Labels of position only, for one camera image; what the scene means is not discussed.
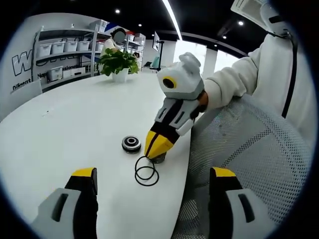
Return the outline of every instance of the ceiling light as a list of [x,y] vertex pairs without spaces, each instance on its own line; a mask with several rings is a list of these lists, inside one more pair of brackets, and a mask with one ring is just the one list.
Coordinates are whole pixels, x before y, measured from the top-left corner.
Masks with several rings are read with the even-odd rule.
[[172,20],[172,22],[174,24],[174,27],[175,27],[175,30],[176,30],[176,32],[178,34],[179,39],[181,41],[183,41],[183,39],[181,37],[181,33],[180,33],[180,30],[179,30],[179,27],[178,27],[178,24],[177,24],[177,21],[176,21],[176,18],[175,18],[175,15],[174,15],[174,12],[171,9],[171,6],[170,6],[168,0],[162,0],[162,2],[164,3],[164,5],[165,5],[165,7],[166,7],[166,9],[167,9],[167,11],[168,11],[168,13],[170,15],[170,18],[171,18],[171,20]]

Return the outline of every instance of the hand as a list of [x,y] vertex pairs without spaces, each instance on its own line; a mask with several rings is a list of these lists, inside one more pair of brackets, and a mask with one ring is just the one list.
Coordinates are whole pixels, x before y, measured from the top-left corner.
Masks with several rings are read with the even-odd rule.
[[208,94],[204,90],[199,96],[198,96],[199,105],[203,106],[204,109],[206,109],[208,105]]

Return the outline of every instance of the black cable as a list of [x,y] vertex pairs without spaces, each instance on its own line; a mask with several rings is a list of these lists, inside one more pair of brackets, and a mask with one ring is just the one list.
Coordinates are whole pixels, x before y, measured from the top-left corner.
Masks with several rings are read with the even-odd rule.
[[[154,165],[154,163],[153,163],[151,160],[149,160],[149,161],[152,163],[153,168],[150,167],[150,166],[143,166],[143,167],[137,168],[137,167],[138,167],[138,163],[139,163],[139,161],[140,161],[142,158],[147,158],[147,157],[146,157],[146,156],[142,156],[142,157],[140,157],[140,158],[136,161],[136,163],[135,163],[135,180],[136,180],[139,184],[141,184],[142,186],[146,186],[146,187],[153,186],[153,185],[155,185],[155,184],[159,181],[159,179],[160,179],[159,176],[160,176],[160,175],[159,175],[159,173],[157,172],[157,170],[155,169],[155,165]],[[153,173],[151,174],[150,177],[148,177],[148,178],[142,178],[140,175],[138,175],[138,171],[140,171],[140,170],[143,169],[143,168],[150,168],[150,169],[153,170]],[[151,179],[151,178],[154,176],[155,173],[158,175],[158,178],[157,178],[157,180],[156,180],[154,183],[152,183],[152,184],[144,184],[144,183],[141,183],[141,182],[138,180],[138,178],[141,179],[141,180],[145,180],[145,181],[146,181],[146,180],[149,180],[149,179]]]
[[291,44],[293,45],[293,67],[291,70],[291,78],[290,78],[290,84],[289,89],[287,93],[286,103],[282,112],[282,117],[286,118],[291,99],[293,97],[295,83],[296,83],[296,75],[297,75],[297,52],[298,52],[298,44],[297,42],[294,42],[294,39],[292,37],[289,38],[291,41]]

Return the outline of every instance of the black ceiling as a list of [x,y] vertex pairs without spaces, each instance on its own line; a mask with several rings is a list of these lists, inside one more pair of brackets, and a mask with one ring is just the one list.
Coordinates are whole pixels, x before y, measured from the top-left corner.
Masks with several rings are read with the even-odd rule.
[[[234,0],[169,0],[181,32],[197,34],[224,42],[245,53],[253,51],[262,43],[266,32],[230,10]],[[40,1],[33,14],[47,12],[69,12],[93,16],[116,23],[131,31],[141,32],[151,39],[152,33],[161,30],[174,31],[173,23],[161,0],[54,0]],[[237,24],[244,21],[244,26]],[[226,32],[227,39],[220,33]],[[175,34],[159,34],[163,40],[177,40]],[[207,45],[214,43],[198,38],[183,36],[183,40]],[[238,53],[218,45],[219,49]]]

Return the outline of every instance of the white wall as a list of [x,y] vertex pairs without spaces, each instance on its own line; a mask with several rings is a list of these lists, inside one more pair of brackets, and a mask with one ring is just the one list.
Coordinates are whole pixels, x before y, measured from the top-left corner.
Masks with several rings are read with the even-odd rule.
[[204,80],[207,79],[207,77],[212,76],[212,74],[214,73],[216,58],[217,58],[217,51],[207,49],[205,64],[204,64],[204,71],[202,75],[202,78]]
[[[161,58],[161,66],[167,67],[173,63],[174,59],[174,52],[175,52],[175,41],[164,41],[163,45],[163,53]],[[144,46],[144,53],[143,53],[143,61],[142,66],[145,65],[148,61],[153,62],[156,56],[160,56],[159,52],[153,49],[153,40],[146,40]]]
[[10,104],[8,99],[13,93],[13,86],[31,82],[32,44],[41,26],[45,29],[70,28],[73,23],[75,28],[88,28],[89,23],[96,20],[94,17],[71,13],[40,14],[25,20],[11,39],[0,62],[0,120],[6,116],[1,114],[1,108]]

